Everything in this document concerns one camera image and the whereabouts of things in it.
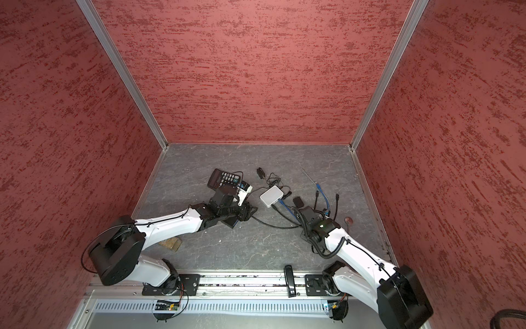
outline gray floor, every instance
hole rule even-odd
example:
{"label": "gray floor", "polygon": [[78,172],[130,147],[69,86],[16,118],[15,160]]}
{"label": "gray floor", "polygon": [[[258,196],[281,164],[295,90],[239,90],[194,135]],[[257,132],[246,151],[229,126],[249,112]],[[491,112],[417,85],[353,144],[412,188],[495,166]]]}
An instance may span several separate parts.
{"label": "gray floor", "polygon": [[[378,256],[387,257],[346,146],[173,144],[139,217],[167,215],[188,204],[208,202],[214,191],[206,184],[215,168],[243,171],[244,180],[254,189],[265,186],[256,174],[258,167],[267,175],[279,175],[291,187],[293,195],[286,199],[287,204],[292,204],[293,196],[301,196],[306,205],[313,206],[316,188],[300,171],[303,167],[320,183],[333,208],[335,194],[340,194],[337,222],[346,227],[343,218],[351,216],[354,224],[350,235]],[[251,204],[259,207],[255,217],[289,226],[272,208],[264,206],[259,199],[262,192],[249,197]],[[325,206],[321,196],[318,205]],[[234,229],[220,223],[205,231],[181,235],[183,244],[177,252],[154,245],[145,253],[166,258],[175,268],[187,270],[282,270],[290,264],[295,270],[319,271],[338,259],[324,260],[313,254],[299,235],[299,228],[277,230],[250,219]]]}

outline ventilation grille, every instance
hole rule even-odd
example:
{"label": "ventilation grille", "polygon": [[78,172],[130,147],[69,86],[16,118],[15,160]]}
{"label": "ventilation grille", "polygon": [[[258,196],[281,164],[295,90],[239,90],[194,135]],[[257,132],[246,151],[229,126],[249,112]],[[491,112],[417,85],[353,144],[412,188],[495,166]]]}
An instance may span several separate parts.
{"label": "ventilation grille", "polygon": [[[95,313],[152,313],[155,301],[152,300],[97,300]],[[173,313],[174,311],[155,311]],[[185,313],[223,313],[246,315],[297,315],[323,316],[325,311],[321,300],[190,300]]]}

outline black calculator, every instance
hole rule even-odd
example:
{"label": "black calculator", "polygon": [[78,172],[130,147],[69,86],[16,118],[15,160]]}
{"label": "black calculator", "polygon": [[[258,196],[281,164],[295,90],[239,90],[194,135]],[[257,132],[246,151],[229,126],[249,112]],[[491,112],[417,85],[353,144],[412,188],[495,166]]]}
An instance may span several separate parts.
{"label": "black calculator", "polygon": [[238,186],[240,182],[241,177],[238,175],[227,173],[216,168],[210,176],[207,186],[215,190],[223,185]]}

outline red textured wall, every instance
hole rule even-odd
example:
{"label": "red textured wall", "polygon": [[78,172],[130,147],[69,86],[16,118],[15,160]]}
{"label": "red textured wall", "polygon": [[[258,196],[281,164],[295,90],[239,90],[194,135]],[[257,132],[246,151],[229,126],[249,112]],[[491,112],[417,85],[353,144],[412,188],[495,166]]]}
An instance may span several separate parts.
{"label": "red textured wall", "polygon": [[433,328],[526,310],[525,15],[520,1],[431,0],[359,145]]}
{"label": "red textured wall", "polygon": [[0,3],[0,327],[64,328],[160,147],[74,0]]}
{"label": "red textured wall", "polygon": [[412,0],[94,0],[169,142],[349,143]]}

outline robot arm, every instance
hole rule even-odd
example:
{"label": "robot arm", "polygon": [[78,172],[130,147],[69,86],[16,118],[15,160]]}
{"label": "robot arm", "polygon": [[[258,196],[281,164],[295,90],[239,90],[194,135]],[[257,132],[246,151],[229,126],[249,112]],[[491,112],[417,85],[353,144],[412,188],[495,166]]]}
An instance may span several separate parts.
{"label": "robot arm", "polygon": [[251,186],[245,182],[239,186],[243,192],[223,185],[209,203],[189,206],[175,214],[135,221],[130,216],[120,217],[88,250],[101,282],[113,285],[127,279],[160,287],[164,294],[175,291],[178,274],[174,267],[167,260],[156,260],[141,252],[160,241],[202,231],[220,221],[231,228],[238,221],[247,221],[257,208],[245,200]]}
{"label": "robot arm", "polygon": [[342,262],[323,271],[323,287],[331,294],[340,292],[356,297],[378,312],[387,329],[418,329],[433,314],[433,309],[416,274],[408,266],[401,268],[374,255],[330,218],[307,221],[300,210],[304,234],[317,250],[337,252]]}

